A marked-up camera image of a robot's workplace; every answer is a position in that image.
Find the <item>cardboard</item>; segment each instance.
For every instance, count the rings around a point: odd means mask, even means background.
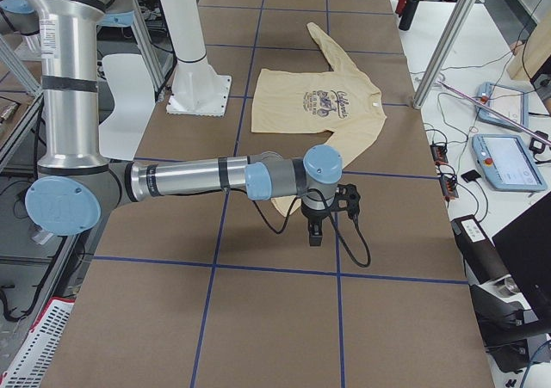
[[[314,48],[306,22],[327,25],[325,0],[265,0],[282,8],[263,9],[257,31],[261,2],[201,1],[211,5],[201,7],[209,60],[234,75],[233,95],[247,86],[251,95],[264,66],[327,71],[318,51],[297,49]],[[388,0],[330,0],[329,8],[390,12]],[[406,104],[412,86],[393,16],[329,18],[331,36],[363,52],[352,58],[383,101]],[[295,49],[253,52],[255,40]],[[244,98],[231,98],[223,118],[171,116],[168,96],[139,156],[191,160],[237,149],[301,157],[329,136],[251,134]],[[299,212],[276,236],[239,193],[225,211],[223,194],[128,205],[109,220],[97,250],[103,259],[92,262],[42,386],[493,387],[420,114],[405,106],[385,112],[380,139],[351,168],[390,176],[342,180],[362,195],[371,268],[357,268],[337,248],[328,221],[323,245],[310,248]],[[270,203],[260,206],[281,225]],[[350,221],[345,214],[338,221],[362,258]],[[366,274],[377,279],[350,277]]]

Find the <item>blue tape line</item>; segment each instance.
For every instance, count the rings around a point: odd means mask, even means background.
[[[205,44],[205,46],[225,46],[230,48],[259,48],[262,50],[289,50],[289,51],[315,51],[319,52],[319,48],[288,48],[285,46],[241,46],[233,44]],[[403,52],[385,52],[385,51],[361,51],[361,50],[346,50],[352,54],[375,54],[375,55],[404,55]]]
[[[272,272],[276,274],[309,274],[313,276],[337,276],[334,272],[323,272],[320,270],[286,269],[286,268],[264,268],[259,266],[239,266],[218,264],[217,268],[231,270],[247,270],[250,272]]]
[[[247,74],[247,83],[245,85],[245,97],[247,94],[249,94],[249,86],[251,85],[251,76],[252,76],[252,66],[255,62],[255,54],[257,52],[257,43],[258,43],[258,34],[260,32],[260,23],[262,22],[262,13],[264,8],[264,2],[266,0],[262,0],[260,3],[260,14],[258,14],[258,22],[257,22],[257,31],[255,32],[255,41],[252,47],[252,54],[251,54],[251,63],[249,64],[249,72]],[[243,126],[243,118],[245,117],[245,107],[247,104],[247,99],[245,98],[243,100],[243,105],[241,106],[241,115],[239,116],[239,124],[238,124],[238,134],[235,139],[235,145],[233,146],[233,155],[236,156],[239,151],[239,140],[241,139],[241,128]]]
[[[335,14],[358,14],[358,15],[394,15],[392,12],[374,12],[374,11],[327,11],[327,9],[294,9],[294,8],[264,8],[264,7],[230,7],[225,5],[202,4],[199,8],[221,8],[221,9],[264,9],[266,11],[290,11],[290,12],[319,12]]]
[[[386,276],[384,274],[347,274],[341,273],[345,278],[374,279],[374,280],[394,280],[398,282],[421,282],[421,283],[441,283],[445,285],[468,285],[466,280],[453,279],[431,279],[431,278],[412,278],[408,276]]]
[[[261,9],[260,9],[260,12],[258,14],[258,24],[257,24],[257,31],[255,33],[254,45],[257,44],[257,40],[258,40],[258,29],[260,28],[260,20],[262,18],[262,7],[263,6],[264,6],[264,0],[262,0]],[[252,64],[253,64],[253,61],[254,61],[254,57],[255,57],[255,48],[253,47],[252,54],[251,54],[251,64],[249,66],[249,76],[247,78],[247,85],[245,87],[245,94],[247,94],[247,90],[249,88],[249,82],[251,80],[251,71],[252,71]],[[241,117],[239,117],[238,133],[236,135],[235,146],[233,148],[233,155],[234,156],[236,155],[237,149],[238,149],[239,134],[241,133],[241,126],[242,126],[242,123],[243,123],[243,115],[244,115],[244,112],[245,112],[245,104],[246,104],[246,99],[243,100],[243,106],[241,108]],[[206,297],[206,300],[205,300],[205,308],[203,310],[203,317],[202,317],[202,320],[201,320],[201,331],[199,333],[199,339],[197,341],[197,349],[195,351],[195,361],[194,361],[194,365],[193,365],[193,373],[191,375],[191,381],[189,382],[189,388],[195,388],[195,381],[196,381],[196,378],[197,378],[197,370],[199,368],[199,359],[201,358],[201,348],[202,348],[202,343],[203,343],[203,337],[205,335],[205,328],[206,328],[206,325],[207,325],[208,308],[210,306],[210,297],[211,297],[211,294],[212,294],[212,291],[213,291],[214,276],[216,275],[216,263],[218,261],[218,254],[220,252],[220,245],[221,245],[221,242],[222,242],[222,232],[224,230],[224,223],[226,221],[226,211],[227,211],[227,203],[228,203],[229,197],[230,197],[230,195],[226,194],[226,197],[224,199],[224,207],[222,209],[222,217],[220,219],[220,228],[219,228],[219,231],[218,231],[218,237],[216,239],[216,251],[214,252],[213,267],[212,267],[211,274],[210,274],[210,279],[209,279],[209,282],[208,282],[208,290],[207,290],[207,297]]]
[[[335,214],[335,223],[338,227],[338,214]],[[341,388],[346,388],[346,367],[344,361],[344,320],[343,320],[343,284],[341,281],[341,250],[340,242],[335,235],[335,255],[337,264],[337,311],[338,311],[338,345],[341,366]]]
[[[314,276],[337,276],[337,272],[324,272],[322,270],[304,270],[304,269],[288,269],[288,268],[266,268],[260,266],[240,266],[218,263],[201,263],[201,262],[185,262],[185,261],[172,261],[163,259],[145,259],[136,257],[123,257],[123,256],[94,256],[94,260],[99,261],[111,261],[111,262],[130,262],[130,263],[151,263],[159,265],[181,265],[200,268],[220,268],[231,270],[248,270],[253,272],[273,272],[277,274],[308,274]],[[350,274],[341,272],[340,276],[358,278],[358,279],[373,279],[373,280],[398,280],[401,282],[423,282],[423,283],[444,283],[449,285],[467,285],[466,280],[453,280],[453,279],[432,279],[432,278],[414,278],[410,276],[392,276],[392,275],[379,275],[379,274]]]
[[[148,162],[164,162],[164,163],[180,163],[185,160],[176,160],[172,158],[155,158],[155,157],[135,157],[134,160],[145,160]]]
[[[2,83],[2,81],[3,81],[8,75],[9,75],[9,71],[6,72],[6,73],[3,75],[2,78],[0,78],[0,84]]]
[[[410,105],[405,102],[383,102],[382,105],[389,107],[410,107]]]
[[[94,256],[95,261],[111,261],[111,262],[132,262],[132,263],[152,263],[157,265],[180,265],[180,266],[193,266],[199,268],[211,268],[212,263],[201,262],[185,262],[185,261],[171,261],[161,259],[145,259],[139,257],[123,257],[123,256]]]
[[[343,170],[344,175],[356,175],[356,176],[379,176],[379,177],[398,177],[403,179],[425,179],[425,180],[438,180],[438,176],[416,176],[416,175],[395,175],[392,173],[372,173],[367,171],[350,171]]]
[[[224,207],[222,208],[222,216],[220,218],[220,227],[218,230],[218,237],[216,238],[216,250],[214,251],[214,258],[212,269],[210,272],[210,278],[208,280],[207,297],[205,298],[205,307],[203,308],[203,316],[201,319],[201,330],[199,332],[199,338],[197,340],[197,349],[195,350],[195,361],[193,365],[193,372],[191,373],[191,380],[189,382],[189,388],[195,387],[195,380],[197,378],[197,370],[199,369],[199,359],[201,358],[201,349],[203,344],[203,338],[205,335],[205,328],[207,327],[208,310],[210,307],[210,297],[213,292],[214,276],[216,275],[216,262],[218,261],[218,254],[220,251],[220,244],[222,242],[222,231],[224,230],[224,223],[226,221],[226,210],[229,194],[226,194],[224,199]]]
[[[3,78],[0,78],[0,83],[6,78],[7,73]],[[24,89],[0,89],[0,93],[12,93],[12,94],[27,94],[27,91]]]

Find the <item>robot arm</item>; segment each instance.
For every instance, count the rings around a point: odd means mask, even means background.
[[[355,189],[337,188],[342,159],[326,145],[313,147],[303,159],[264,153],[185,163],[110,163],[99,152],[96,24],[106,11],[124,14],[132,0],[28,1],[40,17],[47,149],[25,203],[43,229],[75,235],[132,201],[234,188],[245,188],[252,200],[300,196],[311,245],[320,245],[321,221],[331,218],[330,212],[359,213],[359,195],[350,193]],[[339,207],[339,201],[350,199],[353,207]]]

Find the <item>white pillar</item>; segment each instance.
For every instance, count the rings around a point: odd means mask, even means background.
[[[167,112],[222,116],[232,78],[208,63],[196,0],[161,0],[177,66]]]

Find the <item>black cable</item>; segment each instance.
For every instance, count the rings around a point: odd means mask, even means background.
[[[343,238],[343,235],[341,234],[340,230],[338,229],[338,226],[337,226],[337,222],[335,221],[335,219],[333,218],[333,215],[331,214],[331,209],[329,208],[329,206],[327,205],[327,200],[325,200],[325,197],[324,195],[316,188],[309,188],[308,189],[308,193],[310,192],[314,192],[316,193],[321,201],[323,202],[324,204],[324,208],[325,208],[325,211],[327,212],[328,216],[329,216],[329,220],[331,221],[331,225],[333,226],[333,230],[335,231],[335,234],[337,235],[338,237],[338,241],[343,245],[344,247],[344,250],[346,250],[346,253],[348,253],[348,256],[350,257],[350,259],[360,268],[368,268],[369,265],[371,264],[371,252],[369,251],[369,246],[368,246],[368,243],[367,241],[365,240],[365,238],[363,237],[363,234],[360,232],[360,225],[359,225],[359,222],[358,222],[358,216],[357,214],[354,216],[354,218],[352,219],[353,223],[354,223],[354,228],[356,229],[356,233],[358,234],[360,240],[362,241],[362,244],[363,244],[363,247],[365,249],[365,253],[366,253],[366,256],[367,256],[367,261],[365,263],[362,263],[362,262],[359,262],[356,257],[354,256],[354,254],[352,253],[352,251],[350,250],[350,247],[348,246],[348,244],[346,243],[346,241],[344,241],[344,238]]]
[[[12,309],[9,308],[8,297],[6,296],[5,291],[2,288],[0,288],[0,301],[2,302],[2,306],[3,306],[3,317],[6,321],[8,321],[8,322],[19,322],[22,319],[28,317],[33,312],[34,307],[36,306],[36,304],[38,302],[40,292],[42,291],[42,288],[46,284],[46,281],[47,281],[50,273],[52,272],[53,267],[55,266],[55,263],[58,260],[59,255],[61,254],[61,250],[65,246],[66,241],[67,241],[67,236],[63,236],[63,239],[61,240],[61,243],[59,244],[58,250],[56,251],[55,255],[52,257],[52,260],[48,264],[48,268],[46,269],[46,272],[44,273],[44,276],[42,276],[42,279],[40,280],[39,284],[36,286],[36,288],[34,290],[34,296],[33,296],[33,301],[31,302],[31,305],[26,310],[22,311],[22,314],[19,317],[14,317],[12,315],[13,311],[16,308],[12,308]]]
[[[551,344],[551,340],[545,341],[540,347],[534,352],[532,357],[530,358],[530,361],[528,362],[528,366],[526,367],[526,371],[524,372],[523,379],[520,382],[520,386],[518,388],[524,388],[524,383],[526,382],[526,378],[528,378],[528,372],[530,368],[532,367],[532,364],[534,363],[534,360],[536,359],[536,356],[540,353],[542,349],[545,348],[546,345]]]
[[[38,141],[40,141],[42,143],[42,145],[46,146],[46,141],[44,141],[40,135],[38,136]]]
[[[465,136],[465,143],[468,141],[468,134],[466,134],[465,132],[463,132],[461,129],[457,128],[456,126],[452,126],[451,124],[449,124],[447,121],[446,121],[446,116],[444,114],[444,110],[443,110],[443,107],[442,107],[442,102],[440,100],[440,97],[441,95],[448,95],[452,98],[455,98],[456,100],[463,100],[461,97],[458,97],[456,95],[452,95],[452,94],[449,94],[449,93],[444,93],[444,92],[441,92],[441,93],[438,93],[438,96],[436,97],[436,104],[438,106],[438,110],[440,111],[440,115],[442,116],[442,120],[444,122],[444,124],[446,126],[448,126],[449,128],[453,128],[454,130],[456,130],[457,132],[460,132],[463,136]]]
[[[490,210],[490,201],[488,200],[488,196],[486,196],[486,192],[484,191],[484,189],[480,185],[479,181],[475,180],[474,182],[480,188],[480,191],[482,192],[482,194],[484,195],[484,199],[486,200],[486,211],[484,212],[484,216],[482,216],[482,219],[479,220],[479,223],[482,223],[484,221],[484,219],[486,218],[486,216],[488,215],[488,211]]]
[[[243,194],[247,194],[246,191],[244,191],[243,189],[241,188],[230,188],[231,191],[233,192],[240,192],[240,193],[243,193]],[[181,194],[171,194],[171,196],[181,196],[181,197],[188,197],[188,196],[199,196],[199,195],[202,195],[202,194],[211,194],[211,193],[220,193],[220,192],[223,192],[223,190],[207,190],[205,192],[197,192],[197,193],[181,193]],[[260,209],[260,206],[258,206],[257,202],[255,200],[252,200],[252,204],[254,205],[254,207],[257,209],[257,212],[258,214],[260,215],[260,217],[262,218],[262,220],[264,221],[264,223],[269,227],[269,229],[271,231],[273,231],[276,235],[281,235],[285,229],[287,229],[287,225],[288,225],[288,221],[289,221],[289,218],[291,217],[291,212],[293,210],[293,206],[294,206],[294,203],[296,203],[296,201],[298,200],[299,198],[298,197],[295,197],[293,199],[293,202],[291,203],[291,206],[289,207],[288,211],[287,211],[287,214],[285,215],[285,220],[283,221],[283,225],[280,229],[276,229],[269,221],[268,219],[266,218],[266,216],[264,215],[264,213],[262,212],[262,210]]]
[[[42,113],[44,112],[44,101],[39,107],[36,124],[34,127],[34,146],[33,146],[33,173],[34,179],[38,180],[38,140],[40,134],[40,123],[42,122]]]
[[[493,63],[497,63],[498,61],[501,61],[502,59],[504,59],[505,57],[507,57],[507,55],[511,55],[511,51],[508,51],[506,52],[505,54],[503,54],[501,57],[499,57],[498,59],[493,59],[492,61],[488,61],[482,65],[463,65],[463,66],[451,66],[451,67],[446,67],[446,68],[442,68],[440,71],[447,71],[447,70],[465,70],[465,69],[468,69],[468,68],[484,68],[486,67],[487,65],[490,65],[490,64],[493,64]],[[410,74],[412,75],[417,75],[417,74],[423,74],[424,72],[426,71],[418,71],[418,72],[410,72]]]
[[[518,41],[520,41],[521,35],[523,34],[523,32],[524,32],[524,30],[526,29],[526,27],[528,27],[528,24],[529,24],[530,20],[532,19],[532,16],[533,16],[534,13],[536,12],[537,8],[540,6],[540,3],[542,3],[542,1],[543,1],[543,0],[539,0],[539,1],[538,1],[538,3],[536,4],[536,6],[534,7],[534,9],[532,9],[532,12],[531,12],[531,13],[528,15],[528,17],[526,18],[526,22],[523,24],[523,27],[521,28],[520,32],[518,33],[518,36],[517,36],[517,43],[518,43]],[[511,56],[509,57],[509,60],[511,60],[511,59],[515,56],[514,50],[516,50],[518,46],[519,46],[519,45],[517,44],[517,45],[515,46],[515,48],[513,49],[513,51],[511,51]],[[501,78],[503,78],[503,75],[505,74],[505,69],[507,68],[507,65],[509,64],[509,60],[507,61],[507,63],[505,63],[505,65],[504,65],[504,67],[503,67],[503,70],[501,71],[501,75],[499,76],[498,81],[496,81],[495,84],[493,85],[493,88],[492,88],[492,91],[490,92],[490,95],[493,93],[494,89],[496,88],[496,86],[498,85],[498,83],[501,81]],[[527,93],[524,93],[524,94],[529,94],[529,93],[532,93],[532,92],[534,92],[534,91],[536,91],[536,89],[534,89],[533,91],[529,91],[529,92],[527,92]],[[496,98],[494,98],[494,99],[491,98],[490,100],[497,100],[498,98],[501,98],[501,97],[504,97],[504,96],[510,96],[510,95],[502,95],[502,96],[496,97]]]
[[[4,97],[3,95],[0,95],[0,98],[2,98],[3,100],[6,100],[6,101],[8,101],[8,102],[15,102],[15,103],[17,103],[17,104],[19,104],[19,105],[21,106],[21,103],[20,103],[20,102],[14,100],[14,99],[12,99],[12,98]]]
[[[14,201],[14,205],[11,207],[11,211],[14,214],[14,218],[19,219],[19,220],[28,219],[28,214],[25,215],[25,216],[17,216],[17,213],[15,212],[15,207],[17,206],[17,203],[20,203],[20,202],[21,202],[20,200]]]
[[[8,186],[6,186],[5,188],[2,189],[2,191],[0,191],[0,196],[4,193],[6,193],[6,191],[11,188],[12,186],[14,186],[15,184],[17,183],[27,183],[27,184],[33,184],[31,181],[29,180],[18,180],[16,182],[12,182],[10,183]]]
[[[532,14],[530,15],[530,18],[532,17],[532,15],[536,12],[536,9],[537,7],[540,5],[540,3],[542,2],[543,0],[539,0],[538,3],[536,4],[536,6],[534,7],[534,10],[532,10]],[[521,63],[523,65],[523,70],[524,70],[524,73],[526,74],[526,77],[528,77],[528,79],[531,80],[531,76],[530,74],[528,73],[528,71],[526,70],[526,65],[524,64],[524,54],[526,53],[526,51],[528,50],[528,42],[529,42],[529,38],[530,36],[532,35],[532,33],[530,33],[528,39],[526,40],[526,43],[524,44],[524,48],[523,48],[523,53],[521,54],[521,57],[520,57],[520,60],[521,60]]]
[[[474,195],[473,192],[471,192],[468,188],[466,188],[465,186],[463,186],[461,183],[457,183],[457,186],[459,186],[460,188],[464,188],[471,196],[473,196],[473,199],[474,201],[476,202],[476,210],[474,211],[474,218],[476,219],[476,213],[479,212],[480,210],[480,202],[479,200],[476,198],[476,196]]]
[[[154,46],[155,48],[158,48],[158,49],[161,50],[161,51],[164,51],[164,52],[167,52],[168,54],[172,54],[172,55],[176,56],[176,52],[174,51],[174,48],[172,48],[172,49],[170,49],[170,50],[169,50],[168,48],[162,48],[160,45],[155,44],[155,43],[152,42],[152,41],[150,41],[150,44],[151,44],[152,46]]]

